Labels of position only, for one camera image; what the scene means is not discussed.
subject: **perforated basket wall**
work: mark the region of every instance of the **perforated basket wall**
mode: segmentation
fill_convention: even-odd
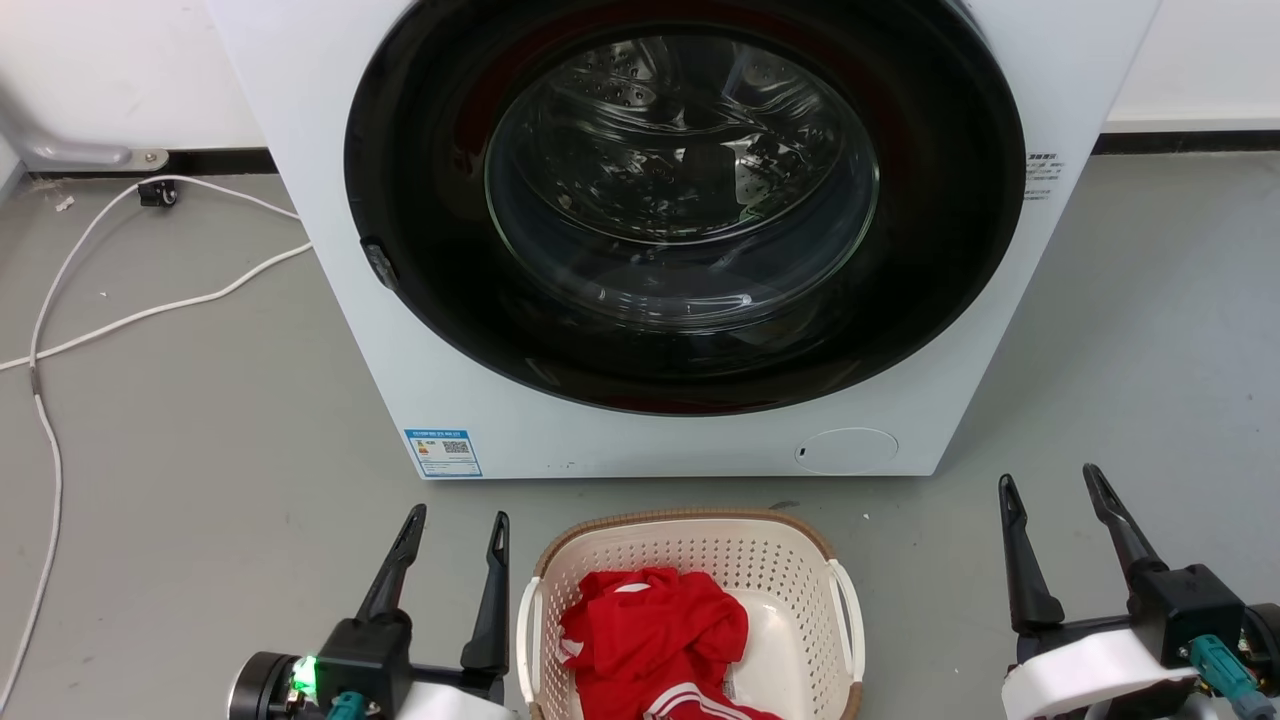
[[[851,632],[856,625],[860,633],[860,618],[845,623],[845,616],[838,615],[847,612],[850,605],[856,615],[856,597],[841,601],[835,594],[832,560],[828,544],[812,528],[772,511],[649,512],[596,520],[568,530],[548,547],[535,569],[541,582],[531,602],[527,633],[536,633],[544,650],[530,659],[532,717],[581,717],[572,692],[573,675],[554,652],[545,650],[557,646],[559,618],[581,598],[579,580],[594,570],[648,566],[677,568],[681,573],[699,570],[726,591],[772,596],[768,600],[777,610],[790,612],[795,621],[794,637],[783,638],[796,646],[795,652],[782,655],[804,662],[794,675],[801,680],[806,676],[809,685],[792,688],[791,706],[803,707],[795,711],[803,715],[785,720],[854,717],[861,698],[863,659],[854,659],[852,666],[846,661],[842,625]],[[525,648],[530,639],[520,637],[517,642]]]

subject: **washing machine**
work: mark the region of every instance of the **washing machine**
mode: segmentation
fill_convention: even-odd
[[[613,478],[933,473],[1157,4],[210,10],[407,462]]]

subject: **green light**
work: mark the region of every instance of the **green light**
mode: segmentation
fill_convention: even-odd
[[[289,680],[293,689],[316,700],[320,693],[316,691],[316,659],[314,655],[300,657],[293,664],[293,678]]]

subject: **red fabric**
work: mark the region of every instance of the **red fabric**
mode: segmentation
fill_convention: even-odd
[[[781,720],[733,705],[721,689],[728,664],[742,659],[748,621],[710,575],[591,573],[579,588],[557,651],[575,671],[586,720]]]

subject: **teal connector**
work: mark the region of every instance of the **teal connector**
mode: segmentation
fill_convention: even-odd
[[[1216,635],[1192,641],[1192,666],[1215,691],[1231,702],[1240,720],[1271,720],[1276,708],[1258,692],[1258,682]]]
[[[365,720],[365,696],[347,691],[333,698],[328,720]]]

